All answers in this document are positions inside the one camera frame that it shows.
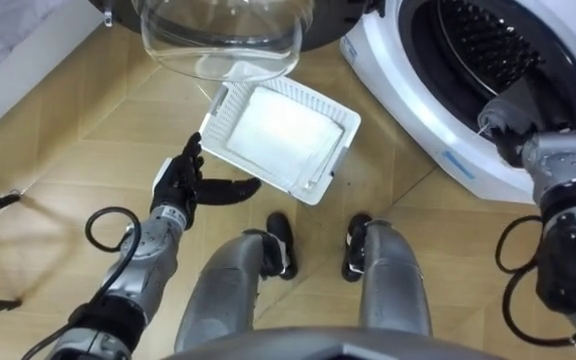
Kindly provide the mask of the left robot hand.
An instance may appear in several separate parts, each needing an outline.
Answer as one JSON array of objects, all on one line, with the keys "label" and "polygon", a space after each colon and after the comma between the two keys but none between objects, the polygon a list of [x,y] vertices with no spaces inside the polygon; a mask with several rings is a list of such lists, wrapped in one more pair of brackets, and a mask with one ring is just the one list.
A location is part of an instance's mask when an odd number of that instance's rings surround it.
[{"label": "left robot hand", "polygon": [[257,177],[244,180],[205,178],[201,155],[202,136],[192,134],[183,151],[172,158],[162,177],[156,182],[151,209],[174,206],[185,216],[185,230],[194,224],[198,205],[227,206],[242,203],[253,197],[261,188]]}]

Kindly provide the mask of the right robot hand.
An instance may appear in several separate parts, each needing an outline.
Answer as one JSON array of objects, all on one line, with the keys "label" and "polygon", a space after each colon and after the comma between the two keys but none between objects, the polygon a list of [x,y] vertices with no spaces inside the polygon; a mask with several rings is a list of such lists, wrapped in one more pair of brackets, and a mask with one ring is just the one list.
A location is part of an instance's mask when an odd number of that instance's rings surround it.
[{"label": "right robot hand", "polygon": [[500,157],[513,168],[523,168],[523,147],[532,138],[532,132],[519,133],[511,128],[492,128],[490,133]]}]

